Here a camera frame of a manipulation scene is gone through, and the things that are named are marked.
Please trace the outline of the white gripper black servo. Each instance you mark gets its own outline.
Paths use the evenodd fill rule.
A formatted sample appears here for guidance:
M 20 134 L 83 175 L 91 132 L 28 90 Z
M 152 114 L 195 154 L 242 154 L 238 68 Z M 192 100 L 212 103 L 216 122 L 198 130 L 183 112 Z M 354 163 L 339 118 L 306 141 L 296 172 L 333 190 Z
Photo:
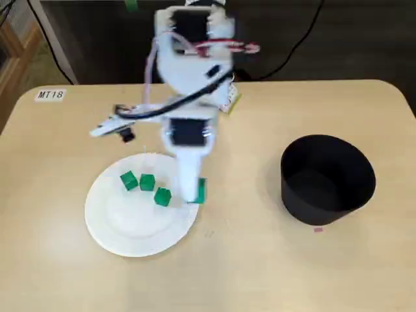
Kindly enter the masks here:
M 218 116 L 162 118 L 161 138 L 165 150 L 179 156 L 198 156 L 177 157 L 179 189 L 186 202 L 198 201 L 202 157 L 208 156 L 215 145 L 217 125 Z

